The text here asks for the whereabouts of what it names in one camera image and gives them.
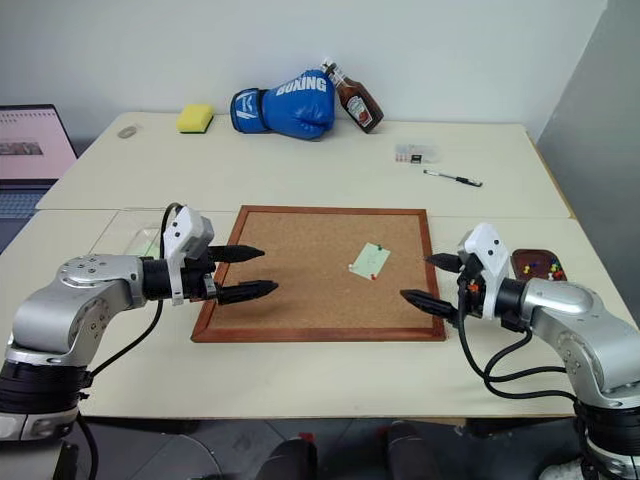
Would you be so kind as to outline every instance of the yellow sponge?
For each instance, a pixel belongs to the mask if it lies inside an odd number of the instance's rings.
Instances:
[[[178,117],[176,127],[180,133],[204,133],[212,118],[211,105],[187,105]]]

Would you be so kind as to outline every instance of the laptop keyboard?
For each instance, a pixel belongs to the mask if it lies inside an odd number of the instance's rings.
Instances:
[[[36,213],[36,204],[43,193],[0,192],[0,219],[30,218]]]

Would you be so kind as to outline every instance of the green sticky note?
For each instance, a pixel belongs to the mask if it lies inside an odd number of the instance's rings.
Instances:
[[[369,280],[375,280],[390,254],[391,252],[382,248],[381,245],[367,243],[356,261],[349,266],[349,271]]]

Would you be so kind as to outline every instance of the blue boxing glove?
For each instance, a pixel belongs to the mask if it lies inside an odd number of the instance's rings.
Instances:
[[[231,100],[233,128],[243,133],[269,130],[310,140],[333,127],[334,87],[320,70],[307,70],[272,90],[249,88]]]

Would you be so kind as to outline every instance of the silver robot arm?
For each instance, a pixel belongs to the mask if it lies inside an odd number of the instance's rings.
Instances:
[[[87,396],[81,390],[93,380],[87,366],[118,313],[168,298],[174,305],[184,299],[235,303],[277,288],[268,280],[216,285],[216,262],[243,262],[264,252],[242,245],[209,247],[214,237],[211,222],[189,207],[177,208],[164,231],[164,258],[74,258],[19,307],[0,371],[0,441],[69,433],[78,400]]]
[[[457,308],[417,290],[401,294],[412,305],[456,327],[468,313],[498,320],[515,332],[530,331],[548,343],[564,362],[575,392],[574,409],[587,462],[612,478],[637,478],[640,333],[608,312],[600,297],[581,285],[508,278],[508,260],[509,251],[495,228],[480,224],[462,239],[457,255],[428,259],[459,275]],[[464,329],[459,330],[462,337]],[[485,384],[491,383],[488,375],[481,376]]]

